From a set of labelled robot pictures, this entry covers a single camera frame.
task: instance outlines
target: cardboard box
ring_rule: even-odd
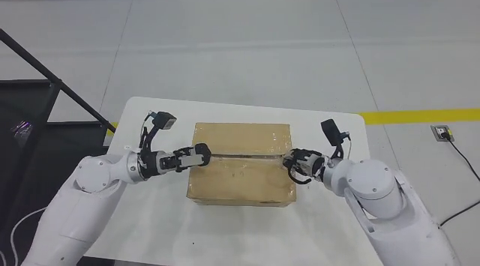
[[[288,124],[197,123],[193,143],[213,154],[275,155],[292,147]],[[190,169],[187,197],[201,205],[285,207],[296,200],[296,185],[281,158],[211,159]]]

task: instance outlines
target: black metal bar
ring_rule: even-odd
[[[16,161],[16,166],[13,167],[10,174],[7,175],[7,177],[10,179],[5,182],[5,184],[2,184],[0,186],[0,194],[2,194],[2,196],[0,197],[0,241],[6,240],[5,238],[8,235],[7,219],[12,210],[13,203],[15,202],[15,198],[17,197],[17,193],[19,192],[22,185],[23,177],[29,167],[30,159],[32,158],[35,148],[40,141],[41,134],[44,131],[45,126],[47,125],[48,117],[50,116],[53,105],[57,100],[60,89],[61,85],[52,83],[42,113],[39,114],[36,119],[30,120],[31,132],[28,135],[25,145],[23,146],[21,155]]]
[[[47,79],[55,84],[60,85],[61,90],[66,93],[72,100],[75,100],[82,108],[95,117],[100,123],[106,126],[112,132],[115,132],[115,127],[108,122],[100,113],[95,111],[87,102],[85,102],[78,94],[76,94],[70,87],[62,82],[54,73],[46,68],[40,61],[38,61],[32,54],[27,52],[21,45],[19,45],[7,32],[0,29],[0,40],[10,47],[17,55],[27,61],[34,69],[38,70]]]

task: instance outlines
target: white table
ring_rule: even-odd
[[[109,154],[138,146],[149,110],[177,117],[152,150],[191,145],[197,122],[290,124],[292,145],[332,154],[320,122],[333,118],[352,136],[351,160],[369,158],[359,115],[133,97],[121,116]],[[297,186],[286,208],[201,206],[185,197],[188,172],[169,173],[124,192],[87,256],[159,265],[381,265],[344,199],[321,183]]]

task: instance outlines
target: black cable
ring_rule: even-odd
[[[453,142],[451,140],[449,140],[448,142],[450,142],[451,146],[453,146],[453,148],[462,156],[462,158],[465,159],[466,163],[468,164],[468,167],[470,167],[470,170],[473,172],[473,174],[476,176],[477,180],[480,181],[480,177],[479,175],[477,175],[476,171],[473,169],[472,167],[472,164],[470,164],[470,162],[468,161],[468,159],[464,156],[464,154],[461,153],[461,151],[458,150],[458,148],[455,146],[455,144],[453,144]]]
[[[472,164],[470,164],[470,161],[468,161],[467,157],[464,156],[464,154],[461,153],[461,151],[455,146],[455,144],[453,144],[452,142],[452,138],[450,137],[450,134],[449,133],[442,133],[441,137],[447,139],[448,142],[450,142],[451,146],[453,146],[453,148],[459,153],[459,155],[462,156],[462,158],[465,159],[466,163],[468,164],[468,166],[470,167],[470,170],[473,172],[473,174],[475,175],[475,177],[477,178],[477,180],[480,182],[480,177],[479,175],[477,175],[477,172],[474,170],[474,168],[472,167]],[[467,212],[468,210],[470,210],[471,208],[474,208],[476,205],[480,204],[480,201],[477,201],[475,204],[472,204],[466,208],[464,208],[462,211],[459,211],[453,215],[451,215],[449,218],[445,219],[442,221],[442,223],[440,223],[440,226],[444,226],[448,221],[454,219],[455,217],[457,217],[458,215],[464,213],[464,212]]]
[[[467,212],[469,209],[475,207],[475,206],[478,205],[478,204],[480,204],[480,201],[477,201],[475,204],[470,205],[470,206],[464,208],[462,211],[457,212],[457,213],[451,215],[449,218],[443,220],[442,223],[440,223],[440,226],[444,226],[448,221],[454,219],[455,217],[457,217],[458,215],[462,214],[463,212]]]

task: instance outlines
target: white cable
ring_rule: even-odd
[[[346,156],[346,159],[350,160],[350,152],[352,152],[352,140],[349,140],[348,143],[349,143],[348,156]]]
[[[7,266],[7,259],[5,258],[5,255],[2,253],[0,250],[0,256],[1,256],[1,261],[3,262],[3,266]]]
[[[17,250],[15,249],[15,243],[14,243],[14,235],[15,235],[15,230],[17,229],[17,227],[20,225],[20,223],[23,222],[23,220],[29,218],[31,215],[33,214],[36,214],[38,212],[41,212],[43,210],[45,210],[47,207],[45,208],[41,208],[40,210],[36,210],[36,211],[33,211],[31,212],[30,214],[28,214],[27,216],[23,217],[18,223],[16,223],[16,225],[13,227],[12,229],[12,232],[10,234],[10,245],[12,246],[12,252],[13,252],[13,258],[15,259],[15,266],[18,266],[18,255],[17,255]]]

